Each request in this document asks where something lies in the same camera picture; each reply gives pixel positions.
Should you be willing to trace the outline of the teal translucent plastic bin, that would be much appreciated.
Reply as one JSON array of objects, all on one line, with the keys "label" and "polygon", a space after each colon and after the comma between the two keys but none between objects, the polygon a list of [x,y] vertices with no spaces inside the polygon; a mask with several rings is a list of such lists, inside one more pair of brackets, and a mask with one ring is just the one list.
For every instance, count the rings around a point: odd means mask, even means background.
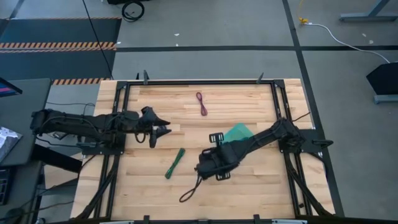
[{"label": "teal translucent plastic bin", "polygon": [[222,143],[240,141],[252,137],[254,134],[243,123],[235,124],[227,133],[224,134]]}]

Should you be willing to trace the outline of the grey desk leg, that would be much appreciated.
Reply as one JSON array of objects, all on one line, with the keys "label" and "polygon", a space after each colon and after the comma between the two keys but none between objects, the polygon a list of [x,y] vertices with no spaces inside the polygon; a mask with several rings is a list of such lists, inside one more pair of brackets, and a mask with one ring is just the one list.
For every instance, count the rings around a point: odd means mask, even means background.
[{"label": "grey desk leg", "polygon": [[340,14],[339,20],[342,22],[394,22],[398,19],[398,14],[380,13],[389,2],[390,0],[378,0],[369,12]]}]

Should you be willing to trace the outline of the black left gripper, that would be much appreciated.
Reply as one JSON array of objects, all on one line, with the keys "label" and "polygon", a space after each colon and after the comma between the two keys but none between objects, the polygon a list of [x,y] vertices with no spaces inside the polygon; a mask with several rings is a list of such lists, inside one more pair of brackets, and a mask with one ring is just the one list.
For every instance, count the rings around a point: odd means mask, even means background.
[{"label": "black left gripper", "polygon": [[165,127],[169,125],[170,122],[159,118],[149,106],[141,109],[141,112],[142,116],[139,118],[136,126],[136,140],[139,143],[143,143],[146,136],[149,135],[149,146],[150,148],[155,148],[157,139],[172,131]]}]

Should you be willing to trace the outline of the black aluminium table frame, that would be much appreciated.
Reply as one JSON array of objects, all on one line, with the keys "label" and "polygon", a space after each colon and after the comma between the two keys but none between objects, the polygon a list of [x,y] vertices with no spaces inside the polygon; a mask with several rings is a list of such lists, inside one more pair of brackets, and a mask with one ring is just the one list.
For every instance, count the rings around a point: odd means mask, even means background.
[{"label": "black aluminium table frame", "polygon": [[[132,134],[127,136],[114,200],[102,199],[102,215],[111,207],[112,220],[216,222],[305,213],[301,191],[292,198],[292,181],[276,142],[249,154],[228,180],[210,178],[196,186],[194,170],[199,154],[211,146],[208,136],[225,133],[235,124],[258,133],[283,116],[301,129],[312,129],[299,79],[134,80],[129,90],[118,90],[115,81],[103,81],[94,113],[114,108],[140,111],[145,106],[169,121],[172,131],[155,148],[147,139],[139,143]],[[192,188],[192,198],[179,202]]]}]

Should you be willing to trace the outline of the computer monitor on desk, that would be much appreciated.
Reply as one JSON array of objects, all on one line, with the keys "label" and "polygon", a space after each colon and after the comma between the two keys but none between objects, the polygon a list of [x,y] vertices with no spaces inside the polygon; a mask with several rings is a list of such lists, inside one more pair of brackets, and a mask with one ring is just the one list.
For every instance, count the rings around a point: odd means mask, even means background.
[{"label": "computer monitor on desk", "polygon": [[0,98],[22,94],[22,90],[0,77]]}]

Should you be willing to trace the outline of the black hazard-striped floor mat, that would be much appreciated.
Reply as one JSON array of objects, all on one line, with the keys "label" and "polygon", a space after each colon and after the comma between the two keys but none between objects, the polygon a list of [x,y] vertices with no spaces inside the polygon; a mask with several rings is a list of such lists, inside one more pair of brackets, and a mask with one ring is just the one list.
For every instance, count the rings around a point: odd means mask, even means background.
[{"label": "black hazard-striped floor mat", "polygon": [[49,78],[53,85],[112,79],[121,19],[0,19],[0,77]]}]

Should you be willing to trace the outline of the black box on grey base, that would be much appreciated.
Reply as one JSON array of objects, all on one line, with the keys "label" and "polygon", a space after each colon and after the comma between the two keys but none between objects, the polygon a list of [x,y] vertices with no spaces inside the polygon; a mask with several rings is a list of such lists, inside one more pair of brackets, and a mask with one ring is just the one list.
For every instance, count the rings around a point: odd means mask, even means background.
[{"label": "black box on grey base", "polygon": [[375,92],[375,104],[398,103],[398,62],[385,63],[372,72],[366,79]]}]

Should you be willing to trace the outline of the grey side desk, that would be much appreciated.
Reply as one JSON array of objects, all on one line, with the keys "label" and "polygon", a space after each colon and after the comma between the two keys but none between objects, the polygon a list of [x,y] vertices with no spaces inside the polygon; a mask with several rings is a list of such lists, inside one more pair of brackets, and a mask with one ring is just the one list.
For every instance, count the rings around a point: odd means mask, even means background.
[{"label": "grey side desk", "polygon": [[22,138],[0,162],[0,166],[20,166],[30,161],[35,146],[35,136],[30,130],[31,115],[45,108],[51,80],[14,80],[11,84],[20,88],[22,94],[0,98],[0,126],[21,134]]}]

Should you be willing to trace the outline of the black keyboard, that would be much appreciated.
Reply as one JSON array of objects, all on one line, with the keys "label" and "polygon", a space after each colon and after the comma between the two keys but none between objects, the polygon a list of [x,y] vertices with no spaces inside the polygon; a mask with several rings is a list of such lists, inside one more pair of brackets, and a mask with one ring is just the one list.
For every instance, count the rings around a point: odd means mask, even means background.
[{"label": "black keyboard", "polygon": [[13,169],[0,169],[0,206],[7,204],[13,181]]}]

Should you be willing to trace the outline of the black-white printed pad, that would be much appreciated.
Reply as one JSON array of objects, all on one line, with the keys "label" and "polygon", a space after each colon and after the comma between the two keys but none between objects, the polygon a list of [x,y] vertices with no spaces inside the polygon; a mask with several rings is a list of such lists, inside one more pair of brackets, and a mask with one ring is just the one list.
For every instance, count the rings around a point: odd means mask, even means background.
[{"label": "black-white printed pad", "polygon": [[12,151],[13,147],[23,137],[13,130],[0,126],[0,163]]}]

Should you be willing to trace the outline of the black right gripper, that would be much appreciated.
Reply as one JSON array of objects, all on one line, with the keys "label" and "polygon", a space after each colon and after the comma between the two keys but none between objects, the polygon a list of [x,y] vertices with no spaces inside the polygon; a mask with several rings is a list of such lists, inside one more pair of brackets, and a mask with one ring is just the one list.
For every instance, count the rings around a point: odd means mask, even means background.
[{"label": "black right gripper", "polygon": [[[219,144],[224,141],[223,133],[209,135],[209,142]],[[217,181],[231,178],[230,172],[235,169],[241,160],[241,144],[227,142],[216,147],[205,149],[198,157],[199,163],[195,170],[203,179],[216,176]]]}]

